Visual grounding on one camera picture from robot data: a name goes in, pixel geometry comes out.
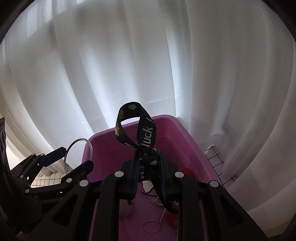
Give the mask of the white sheer curtain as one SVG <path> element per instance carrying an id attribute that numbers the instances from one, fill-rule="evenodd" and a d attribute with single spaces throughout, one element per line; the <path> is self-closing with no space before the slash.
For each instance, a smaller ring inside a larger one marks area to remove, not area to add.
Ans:
<path id="1" fill-rule="evenodd" d="M 35 1 L 1 40 L 11 157 L 112 128 L 137 101 L 215 145 L 269 236 L 295 214 L 295 40 L 262 1 Z"/>

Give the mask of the white black grid bedsheet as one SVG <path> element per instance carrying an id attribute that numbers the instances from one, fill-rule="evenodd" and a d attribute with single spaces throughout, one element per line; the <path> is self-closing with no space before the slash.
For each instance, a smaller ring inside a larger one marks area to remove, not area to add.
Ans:
<path id="1" fill-rule="evenodd" d="M 217 180 L 224 188 L 228 188 L 236 179 L 235 176 L 225 178 L 222 176 L 223 159 L 218 149 L 211 145 L 205 151 L 201 152 L 198 147 L 192 151 L 181 150 L 173 144 L 161 146 L 165 158 L 175 162 L 181 171 L 194 175 L 197 179 L 207 182 L 208 180 Z M 133 149 L 129 147 L 119 147 L 114 151 L 107 151 L 99 154 L 98 158 L 93 159 L 94 170 L 88 175 L 92 182 L 104 179 L 108 174 L 120 169 L 123 161 L 130 160 L 133 157 Z"/>

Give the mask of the large silver bangle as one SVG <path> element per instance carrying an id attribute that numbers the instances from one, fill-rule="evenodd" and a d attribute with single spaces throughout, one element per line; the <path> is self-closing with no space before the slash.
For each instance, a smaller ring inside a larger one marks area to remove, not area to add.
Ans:
<path id="1" fill-rule="evenodd" d="M 84 149 L 87 149 L 87 159 L 93 160 L 93 146 L 91 142 L 86 138 L 78 138 L 74 140 L 66 150 L 66 154 L 63 161 L 64 173 L 68 173 L 68 167 L 75 169 L 83 161 Z"/>

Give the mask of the pink plastic bin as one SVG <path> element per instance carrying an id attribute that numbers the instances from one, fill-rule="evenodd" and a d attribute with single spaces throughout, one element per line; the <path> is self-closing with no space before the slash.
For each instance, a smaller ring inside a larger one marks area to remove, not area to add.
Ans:
<path id="1" fill-rule="evenodd" d="M 157 138 L 154 145 L 156 149 L 161 149 L 161 146 L 167 144 L 173 144 L 181 150 L 189 151 L 192 151 L 194 147 L 198 147 L 187 130 L 175 117 L 158 115 L 152 119 L 157 127 Z M 89 141 L 93 146 L 93 159 L 98 158 L 99 154 L 106 153 L 107 151 L 114 151 L 119 147 L 127 147 L 116 139 L 114 129 L 112 128 L 96 133 Z M 173 228 L 171 222 L 167 222 L 168 217 L 164 216 L 161 222 L 157 223 L 163 207 L 156 205 L 154 203 L 155 199 L 155 190 L 145 193 L 142 184 L 138 184 L 136 198 L 132 201 L 132 213 L 119 218 L 119 240 L 177 239 L 177 231 Z"/>

